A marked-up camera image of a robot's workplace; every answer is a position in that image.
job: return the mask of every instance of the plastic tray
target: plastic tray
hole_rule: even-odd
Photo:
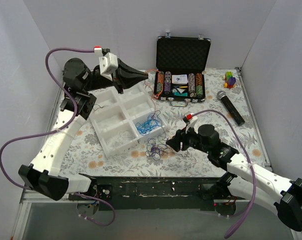
[[[144,123],[149,114],[154,112],[152,99],[142,83],[124,90],[123,94],[118,94],[111,87],[94,95],[97,100],[89,119],[106,157],[120,154],[138,142],[146,142],[148,138],[163,134],[163,128],[169,129],[164,116],[159,114],[163,128],[157,127],[145,136],[137,131],[135,124]]]

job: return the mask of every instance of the black microphone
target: black microphone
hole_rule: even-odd
[[[226,109],[229,111],[233,119],[236,121],[238,126],[245,124],[244,119],[241,117],[239,112],[236,110],[235,106],[231,103],[230,99],[226,96],[225,91],[219,91],[217,93],[217,98],[220,99]]]

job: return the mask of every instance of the stack of poker chips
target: stack of poker chips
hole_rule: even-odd
[[[194,73],[189,74],[189,96],[190,97],[195,97],[196,96],[196,91],[195,91],[195,75]]]
[[[172,82],[172,74],[171,72],[165,72],[165,80],[164,80],[164,94],[168,95],[171,92],[171,82]]]
[[[163,85],[164,85],[164,72],[161,71],[157,75],[157,86],[156,86],[156,94],[159,94],[163,90]]]
[[[196,88],[196,96],[198,98],[203,97],[203,82],[202,82],[202,74],[195,75],[195,88]]]

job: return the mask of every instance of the case handle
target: case handle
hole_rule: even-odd
[[[172,99],[170,99],[169,98],[169,100],[170,100],[170,105],[172,106],[172,107],[179,107],[179,106],[181,106],[181,107],[183,107],[183,108],[185,108],[188,104],[189,104],[189,102],[190,102],[190,99],[186,99],[185,101],[186,101],[186,103],[185,104],[173,104],[172,102],[173,102],[173,100]]]

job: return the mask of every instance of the tabletop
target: tabletop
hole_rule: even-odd
[[[222,76],[226,71],[232,72],[233,76],[235,76],[237,80],[235,88],[226,90],[223,88],[224,81],[222,80]],[[154,77],[155,74],[150,73],[147,80],[152,86],[154,85]],[[204,72],[204,78],[206,99],[203,103],[189,103],[187,107],[179,108],[170,106],[168,101],[154,100],[156,109],[162,112],[171,126],[166,131],[167,137],[171,138],[178,129],[185,127],[185,123],[181,118],[187,112],[196,113],[206,109],[217,110],[226,115],[230,120],[248,151],[251,160],[260,166],[264,166],[266,163],[265,155],[258,140],[254,121],[236,70],[207,69]],[[217,99],[216,94],[220,90],[226,91],[227,96],[244,118],[244,125],[237,126],[222,102]],[[202,124],[214,125],[223,142],[243,153],[230,127],[222,116],[212,112],[200,114],[198,115],[195,129]],[[181,151],[179,153],[167,149],[166,153],[158,160],[147,157],[145,151],[146,143],[141,142],[136,147],[132,147],[122,154],[106,158],[93,125],[87,120],[77,132],[65,155],[61,166],[61,175],[86,173],[91,176],[117,177],[220,177],[225,173],[224,170],[215,167],[207,159],[207,154],[195,149],[189,148],[188,152]]]

